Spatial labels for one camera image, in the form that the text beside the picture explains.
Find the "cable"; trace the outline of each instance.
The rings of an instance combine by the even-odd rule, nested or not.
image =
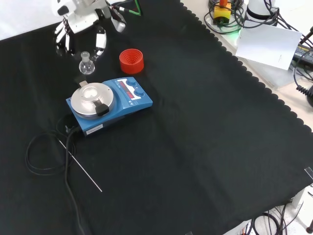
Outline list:
[[[210,24],[208,24],[208,22],[206,21],[206,17],[208,16],[208,15],[210,15],[210,17],[211,17],[211,19],[212,20],[214,20],[214,18],[213,18],[213,16],[212,16],[212,12],[214,11],[214,7],[215,6],[220,6],[220,5],[217,5],[216,3],[214,3],[214,4],[212,4],[210,7],[209,7],[209,12],[208,13],[206,13],[205,14],[205,16],[204,16],[204,23],[206,24],[206,26],[211,30],[211,31],[213,31],[213,32],[216,32],[216,33],[218,33],[218,34],[222,34],[222,35],[224,35],[224,34],[231,34],[231,33],[235,33],[235,32],[239,32],[240,31],[240,27],[238,26],[238,25],[236,25],[236,24],[233,24],[233,23],[235,23],[235,21],[233,21],[233,22],[231,22],[231,23],[219,23],[218,24],[218,27],[219,28],[221,28],[221,27],[229,27],[229,28],[231,28],[231,27],[237,27],[235,30],[230,30],[230,31],[226,31],[226,32],[222,32],[222,31],[217,31],[215,28],[213,28]],[[230,9],[230,8],[227,8],[227,7],[225,7],[226,9],[228,9],[228,10],[230,10],[230,12],[231,12],[231,14],[232,15],[234,15],[235,14],[235,11],[234,10],[232,10],[232,9]],[[239,11],[239,13],[241,14],[241,15],[243,15],[243,13],[244,13],[244,9],[242,8],[242,7],[240,7],[240,10],[242,10],[242,12],[240,12]]]
[[[286,226],[286,221],[285,221],[283,215],[282,215],[281,212],[277,209],[277,207],[275,207],[275,209],[276,209],[276,210],[278,211],[278,213],[280,214],[280,216],[281,216],[281,218],[283,219],[283,222],[284,222],[284,224],[285,224],[285,226]]]
[[[296,64],[295,64],[295,67],[293,68],[293,72],[292,72],[294,82],[295,82],[296,85],[297,85],[297,88],[296,88],[296,89],[297,89],[298,91],[300,91],[302,94],[305,94],[306,96],[309,96],[309,97],[312,97],[312,96],[313,96],[313,91],[312,91],[312,89],[309,89],[309,90],[308,90],[308,89],[306,89],[306,88],[300,86],[300,85],[297,83],[297,80],[296,80],[296,78],[295,78],[295,72],[298,71],[297,68],[298,68],[299,62],[302,60],[302,58],[303,58],[304,56],[306,56],[307,54],[311,53],[312,51],[313,51],[313,48],[310,49],[309,51],[305,52],[305,53],[298,59],[298,61],[297,61]]]
[[[267,216],[267,217],[269,217],[270,219],[272,219],[275,222],[275,225],[276,225],[276,233],[275,233],[275,235],[279,235],[279,227],[280,227],[280,225],[279,225],[277,219],[273,215],[271,215],[269,213],[262,213],[262,215],[254,218],[252,227],[253,227],[253,230],[254,230],[255,234],[259,235],[258,232],[255,229],[255,221],[256,221],[257,218],[259,218],[261,216]]]
[[[79,212],[79,209],[78,209],[78,205],[77,205],[77,202],[76,202],[75,197],[73,195],[73,192],[72,192],[72,190],[71,190],[71,188],[70,188],[70,186],[68,184],[68,178],[67,178],[68,177],[68,168],[73,163],[72,158],[69,159],[69,151],[71,150],[71,154],[73,156],[75,156],[75,153],[76,153],[75,145],[70,141],[70,139],[71,139],[71,137],[72,137],[72,135],[74,133],[77,133],[79,131],[80,131],[79,127],[74,127],[74,128],[71,129],[71,131],[69,132],[68,136],[62,134],[59,130],[45,131],[45,132],[42,132],[42,133],[36,135],[35,137],[32,138],[32,140],[29,142],[29,144],[27,146],[26,153],[25,153],[25,164],[26,164],[27,169],[30,172],[32,172],[33,174],[36,174],[36,175],[44,175],[44,176],[56,175],[56,174],[59,174],[59,173],[64,171],[65,185],[66,185],[66,188],[67,188],[67,190],[68,190],[68,192],[70,194],[71,200],[72,200],[72,202],[74,204],[74,207],[75,207],[75,213],[76,213],[78,227],[79,227],[79,230],[81,231],[81,234],[85,235],[85,231],[84,231],[84,229],[83,229],[83,227],[81,225],[81,222],[80,222],[81,216],[80,216],[80,212]],[[37,141],[39,139],[39,137],[42,137],[42,136],[54,137],[58,141],[61,141],[60,139],[62,139],[62,138],[66,139],[65,163],[63,163],[61,165],[58,165],[58,166],[50,167],[50,168],[39,168],[39,167],[33,166],[30,163],[30,156],[29,156],[30,148],[33,146],[35,141]]]
[[[132,14],[137,15],[137,16],[142,16],[142,10],[141,10],[139,1],[138,1],[138,0],[134,0],[134,1],[135,1],[135,4],[136,4],[136,7],[137,7],[137,11],[138,11],[138,12],[119,6],[119,5],[122,4],[122,3],[131,2],[131,1],[124,1],[124,2],[120,2],[119,4],[116,4],[116,5],[109,5],[109,6],[115,8],[115,9],[118,10],[118,11],[129,12],[129,13],[132,13]]]
[[[133,0],[120,1],[120,2],[113,3],[112,6],[119,6],[121,4],[129,3],[129,2],[132,2],[132,1]]]
[[[68,162],[69,162],[69,143],[70,143],[70,138],[72,137],[72,135],[76,132],[78,132],[80,130],[79,127],[76,127],[74,128],[73,130],[71,130],[71,132],[69,133],[68,137],[67,137],[67,142],[66,142],[66,161],[65,161],[65,171],[64,171],[64,181],[65,181],[65,185],[67,187],[67,190],[70,194],[70,197],[72,199],[72,202],[74,204],[74,207],[75,207],[75,212],[76,212],[76,219],[77,219],[77,223],[78,223],[78,227],[79,227],[79,230],[81,231],[82,235],[85,235],[85,232],[84,232],[84,229],[81,225],[81,222],[80,222],[80,213],[79,213],[79,209],[78,209],[78,205],[77,205],[77,202],[75,200],[75,197],[73,195],[73,192],[68,184],[68,180],[67,180],[67,174],[68,174]]]
[[[212,30],[213,32],[219,33],[219,34],[231,34],[231,33],[235,33],[235,32],[239,32],[241,28],[257,28],[263,24],[266,24],[268,21],[278,21],[278,16],[279,16],[279,8],[276,7],[272,7],[271,6],[271,0],[269,0],[270,3],[267,3],[266,0],[264,0],[264,3],[268,9],[268,11],[270,12],[270,16],[263,22],[259,23],[255,26],[245,26],[245,19],[243,17],[244,14],[244,9],[242,8],[242,5],[244,4],[242,0],[234,0],[234,1],[228,1],[228,3],[233,3],[231,8],[225,7],[225,6],[220,6],[218,5],[219,1],[213,1],[213,0],[209,0],[209,12],[205,14],[204,16],[204,22],[206,24],[206,26]],[[235,20],[231,23],[219,23],[218,27],[222,28],[222,27],[237,27],[235,30],[230,30],[230,31],[218,31],[216,29],[214,29],[210,24],[208,24],[208,22],[206,21],[206,17],[208,15],[210,15],[212,21],[214,22],[214,17],[212,16],[212,11],[214,11],[214,7],[218,6],[220,8],[224,8],[227,9],[231,12],[231,15],[234,16]]]
[[[270,228],[269,216],[268,216],[268,226],[269,226],[270,235],[272,235],[272,229]]]
[[[65,139],[66,140],[66,135],[59,133],[57,131],[51,130],[51,131],[46,131],[46,132],[42,132],[36,136],[33,137],[33,139],[29,142],[27,149],[26,149],[26,153],[25,153],[25,164],[27,169],[32,172],[33,174],[36,175],[56,175],[59,174],[61,172],[63,172],[65,170],[65,163],[58,165],[58,166],[54,166],[54,167],[49,167],[49,168],[39,168],[36,166],[33,166],[30,162],[30,148],[32,147],[32,145],[39,139],[39,137],[42,136],[50,136],[50,137],[54,137],[56,138],[58,141],[60,141],[60,139]],[[71,151],[73,152],[73,154],[76,153],[76,147],[74,144],[72,144],[72,149]]]
[[[304,203],[304,202],[302,202],[302,204],[301,204],[301,206],[300,206],[300,208],[299,208],[297,214],[295,215],[295,217],[292,219],[292,221],[290,221],[290,222],[283,228],[283,230],[284,230],[284,229],[287,230],[288,225],[291,224],[291,223],[298,217],[299,212],[301,211],[301,208],[302,208],[302,206],[303,206],[303,203]]]

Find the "yellow device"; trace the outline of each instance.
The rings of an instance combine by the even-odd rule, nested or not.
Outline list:
[[[231,4],[227,3],[225,6],[229,9],[231,9]],[[214,14],[213,14],[213,23],[215,24],[228,24],[230,20],[231,12],[228,9],[221,8],[219,6],[214,7]]]

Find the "wire bundle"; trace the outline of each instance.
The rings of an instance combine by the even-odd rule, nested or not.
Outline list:
[[[266,0],[264,0],[264,3],[265,5],[267,6],[267,9],[270,13],[269,17],[264,20],[263,22],[256,22],[256,23],[259,23],[255,26],[245,26],[245,17],[244,17],[244,9],[243,9],[243,4],[244,4],[244,1],[243,0],[234,0],[234,1],[229,1],[228,3],[232,3],[232,7],[231,8],[228,8],[228,7],[225,7],[225,6],[221,6],[221,5],[218,5],[219,1],[214,1],[213,0],[209,0],[209,12],[207,14],[205,14],[204,16],[204,22],[206,24],[206,26],[211,29],[213,32],[216,32],[216,33],[219,33],[219,34],[231,34],[231,33],[235,33],[235,32],[239,32],[241,28],[257,28],[263,24],[266,24],[270,21],[278,21],[278,17],[279,17],[279,8],[276,8],[276,7],[272,7],[271,5],[271,0],[269,0],[269,3],[266,2]],[[231,15],[234,16],[234,21],[233,22],[230,22],[230,23],[219,23],[218,24],[218,27],[221,29],[222,27],[236,27],[235,30],[230,30],[230,31],[226,31],[226,32],[223,32],[223,31],[217,31],[216,29],[214,29],[210,24],[207,23],[206,21],[206,17],[208,15],[210,15],[211,19],[213,20],[213,16],[212,16],[212,12],[214,11],[214,7],[215,6],[218,6],[220,8],[224,8],[224,9],[227,9],[227,10],[230,10],[231,12]]]
[[[245,232],[243,231],[243,235],[250,235],[252,229],[254,230],[255,234],[256,235],[259,235],[256,228],[255,228],[255,221],[257,218],[261,217],[261,216],[267,216],[268,217],[268,226],[269,226],[269,231],[270,231],[270,234],[273,235],[272,233],[272,230],[271,230],[271,226],[270,226],[270,222],[269,220],[273,220],[275,225],[276,225],[276,232],[274,233],[275,235],[283,235],[284,231],[285,231],[285,234],[288,235],[288,232],[287,232],[287,227],[298,217],[299,215],[299,212],[301,211],[301,208],[303,206],[303,203],[301,204],[296,216],[292,219],[292,221],[290,221],[288,224],[286,224],[286,221],[285,221],[285,210],[286,210],[286,206],[287,206],[287,203],[284,205],[283,207],[283,210],[282,212],[280,212],[278,210],[277,207],[275,207],[275,209],[278,211],[278,213],[280,214],[280,221],[278,222],[278,220],[276,219],[276,217],[274,217],[272,214],[269,213],[269,211],[266,213],[262,213],[260,216],[256,217],[256,218],[253,218],[251,220],[251,225],[250,225],[250,228],[249,230],[247,231],[247,228],[248,228],[248,224],[246,226],[246,230]]]
[[[26,154],[25,154],[25,164],[27,169],[36,175],[43,175],[43,176],[51,176],[51,175],[56,175],[64,172],[64,182],[67,188],[67,191],[71,197],[71,200],[73,202],[73,205],[75,207],[75,213],[76,213],[76,219],[78,223],[78,228],[81,232],[82,235],[85,235],[85,231],[83,229],[83,226],[81,224],[81,214],[77,205],[77,202],[75,200],[74,194],[70,188],[70,185],[68,183],[68,168],[72,165],[73,160],[72,158],[69,157],[69,152],[71,151],[72,156],[75,156],[76,153],[76,147],[73,142],[71,142],[71,137],[74,133],[77,133],[80,131],[79,127],[73,127],[68,130],[68,135],[63,134],[59,129],[58,129],[58,124],[60,120],[57,122],[55,130],[50,130],[50,131],[45,131],[42,132],[38,135],[36,135],[28,144]],[[65,154],[65,159],[64,163],[60,164],[55,167],[49,167],[49,168],[39,168],[31,164],[30,161],[30,149],[33,146],[33,144],[42,136],[50,136],[54,137],[63,147],[65,146],[66,149],[66,154]]]
[[[136,7],[137,7],[137,12],[120,6],[123,3],[128,3],[128,2],[132,2],[132,1],[133,0],[126,0],[126,1],[118,2],[118,3],[112,4],[112,5],[110,5],[109,3],[108,4],[109,4],[110,7],[114,8],[114,9],[116,9],[118,11],[129,12],[131,14],[134,14],[134,15],[137,15],[137,16],[141,16],[142,15],[142,10],[141,10],[140,3],[139,3],[138,0],[134,0],[135,4],[136,4]]]

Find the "label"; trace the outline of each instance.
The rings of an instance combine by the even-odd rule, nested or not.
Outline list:
[[[90,130],[86,131],[86,134],[89,135],[89,134],[91,134],[92,132],[95,132],[95,131],[97,131],[97,130],[99,130],[99,129],[101,129],[101,128],[103,128],[103,124],[100,124],[100,125],[98,125],[98,126],[95,126],[95,127],[91,128]]]

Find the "black cable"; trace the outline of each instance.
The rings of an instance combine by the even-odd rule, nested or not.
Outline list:
[[[272,235],[272,229],[270,228],[269,216],[268,216],[268,226],[269,226],[270,235]]]
[[[59,174],[61,172],[63,172],[65,170],[65,163],[58,165],[58,166],[54,166],[54,167],[49,167],[49,168],[39,168],[36,166],[33,166],[30,162],[30,148],[32,147],[32,145],[39,139],[39,137],[42,136],[50,136],[50,137],[54,137],[56,138],[57,141],[61,141],[60,139],[65,139],[66,140],[66,135],[59,133],[57,131],[51,130],[51,131],[46,131],[46,132],[42,132],[36,136],[33,137],[33,139],[29,142],[27,149],[26,149],[26,153],[25,153],[25,164],[27,169],[32,172],[33,174],[36,175],[56,175]],[[74,144],[71,144],[71,151],[73,154],[76,153],[76,147]]]
[[[258,216],[258,217],[256,217],[256,218],[253,219],[252,227],[253,227],[253,230],[254,230],[255,234],[256,234],[256,235],[259,235],[258,232],[257,232],[256,229],[255,229],[255,221],[256,221],[257,218],[259,218],[259,217],[261,217],[261,216],[268,216],[270,219],[272,219],[272,220],[275,222],[275,225],[276,225],[276,233],[275,233],[275,235],[279,235],[279,226],[280,226],[280,225],[279,225],[277,219],[276,219],[273,215],[271,215],[271,214],[269,214],[269,213],[262,213],[262,215],[260,215],[260,216]]]
[[[296,83],[297,85],[297,90],[300,91],[301,93],[305,94],[306,96],[309,96],[309,97],[312,97],[313,96],[313,92],[312,92],[312,89],[308,90],[302,86],[300,86],[298,83],[297,83],[297,80],[295,78],[295,72],[298,71],[297,68],[298,68],[298,65],[299,65],[299,62],[302,60],[302,58],[304,56],[306,56],[307,54],[311,53],[313,51],[313,48],[310,49],[309,51],[305,52],[304,54],[302,54],[302,56],[298,59],[298,61],[296,62],[295,64],[295,67],[293,68],[293,79],[294,79],[294,82]]]
[[[252,228],[253,228],[253,223],[254,223],[254,219],[251,220],[251,223],[250,223],[250,228],[248,230],[248,232],[245,232],[246,235],[250,235],[251,231],[252,231]]]
[[[306,70],[306,68],[303,68],[303,71],[310,77],[309,80],[313,81],[313,77],[312,77],[312,75],[310,74],[310,72],[308,72],[308,71]]]
[[[282,22],[286,25],[286,26],[284,26],[282,23],[280,23],[280,22],[278,21],[278,23],[279,23],[282,27],[287,28],[287,29],[290,29],[290,30],[293,29],[294,31],[299,32],[299,30],[297,30],[295,27],[293,27],[293,26],[291,26],[290,24],[288,24],[280,14],[279,14],[279,16],[278,16],[278,20],[282,21]],[[308,44],[307,42],[304,42],[305,44],[307,44],[309,47],[312,48],[312,47],[313,47],[313,42],[312,42],[307,36],[305,36],[304,34],[302,34],[302,37],[303,37],[304,39],[306,39],[307,42],[310,42],[310,43],[311,43],[311,45],[310,45],[310,44]]]
[[[76,148],[75,148],[75,145],[70,141],[72,135],[74,133],[77,133],[80,131],[80,128],[79,127],[74,127],[71,129],[71,131],[69,132],[68,136],[62,134],[59,130],[50,130],[50,131],[46,131],[46,132],[42,132],[38,135],[36,135],[35,137],[33,137],[33,139],[29,142],[28,146],[27,146],[27,149],[26,149],[26,154],[25,154],[25,164],[26,164],[26,167],[27,169],[36,174],[36,175],[45,175],[45,176],[48,176],[48,175],[55,175],[55,174],[59,174],[61,172],[64,171],[64,180],[65,180],[65,185],[66,185],[66,188],[70,194],[70,197],[72,199],[72,202],[74,204],[74,207],[75,207],[75,213],[76,213],[76,218],[77,218],[77,223],[78,223],[78,227],[79,227],[79,230],[81,231],[81,234],[82,235],[85,235],[85,232],[84,232],[84,229],[81,225],[81,222],[80,222],[80,212],[79,212],[79,209],[78,209],[78,205],[77,205],[77,202],[75,200],[75,197],[73,195],[73,192],[68,184],[68,180],[67,180],[67,177],[68,177],[68,168],[71,166],[71,164],[73,163],[73,160],[72,158],[69,159],[69,152],[71,151],[71,154],[72,156],[75,156],[75,153],[76,153]],[[50,136],[50,137],[54,137],[57,139],[57,141],[59,141],[60,143],[62,143],[62,141],[60,139],[65,139],[66,140],[66,144],[65,144],[65,149],[66,149],[66,157],[65,157],[65,163],[64,164],[61,164],[59,166],[54,166],[54,167],[49,167],[49,168],[39,168],[39,167],[35,167],[33,166],[31,163],[30,163],[30,157],[29,157],[29,153],[30,153],[30,148],[33,146],[33,144],[35,143],[35,141],[37,141],[39,139],[39,137],[42,137],[42,136]]]
[[[76,212],[76,219],[77,219],[77,223],[78,223],[78,227],[79,227],[79,230],[81,231],[82,235],[85,235],[85,232],[84,232],[84,229],[81,225],[81,222],[80,222],[80,213],[79,213],[79,209],[78,209],[78,205],[77,205],[77,202],[75,200],[75,197],[73,195],[73,192],[68,184],[68,180],[67,180],[67,174],[68,174],[68,162],[69,162],[69,143],[70,143],[70,138],[72,137],[72,135],[76,132],[79,132],[80,131],[80,128],[79,127],[76,127],[74,128],[73,130],[71,130],[71,132],[69,133],[68,137],[67,137],[67,142],[66,142],[66,161],[65,161],[65,171],[64,171],[64,181],[65,181],[65,185],[67,187],[67,190],[70,194],[70,197],[72,199],[72,202],[74,204],[74,207],[75,207],[75,212]]]
[[[301,204],[301,206],[300,206],[300,208],[299,208],[297,214],[295,215],[295,217],[292,219],[292,221],[290,221],[290,222],[283,228],[283,230],[284,230],[284,229],[287,230],[288,225],[291,224],[291,223],[298,217],[299,212],[301,211],[301,208],[302,208],[302,206],[303,206],[303,203],[304,203],[304,202],[302,202],[302,204]]]
[[[280,218],[283,218],[283,222],[284,222],[284,224],[285,224],[285,226],[286,226],[286,221],[285,221],[283,215],[282,215],[281,212],[277,209],[277,207],[275,207],[275,209],[276,209],[276,210],[278,211],[278,213],[280,214]]]
[[[112,6],[119,6],[121,4],[129,3],[129,2],[132,2],[132,1],[134,1],[134,0],[120,1],[120,2],[116,2],[116,3],[112,3]]]
[[[216,33],[218,33],[218,34],[222,34],[222,35],[231,34],[231,33],[235,33],[235,32],[239,32],[241,28],[240,28],[238,25],[233,24],[233,23],[235,23],[235,21],[233,21],[233,22],[231,22],[231,23],[224,23],[224,24],[223,24],[223,23],[219,23],[219,24],[218,24],[218,27],[229,27],[229,28],[231,28],[231,27],[236,27],[235,30],[230,30],[230,31],[226,31],[226,32],[217,31],[217,30],[216,30],[215,28],[213,28],[210,24],[208,24],[208,22],[206,21],[206,17],[207,17],[208,15],[210,15],[211,19],[214,21],[214,17],[212,16],[212,12],[214,11],[214,7],[215,7],[215,6],[219,6],[219,7],[221,7],[221,8],[226,8],[226,9],[230,10],[230,12],[231,12],[232,15],[235,14],[235,11],[234,11],[234,10],[232,10],[232,9],[230,9],[230,8],[227,8],[227,7],[222,7],[222,6],[220,6],[220,5],[217,5],[217,3],[213,3],[213,4],[211,4],[211,5],[209,6],[209,12],[206,13],[205,16],[204,16],[204,18],[203,18],[203,19],[204,19],[204,23],[206,24],[206,26],[207,26],[211,31],[216,32]],[[242,11],[239,11],[239,13],[240,13],[241,16],[242,16],[243,13],[244,13],[244,9],[243,9],[241,6],[239,6],[238,8],[239,8],[240,10],[242,10]]]

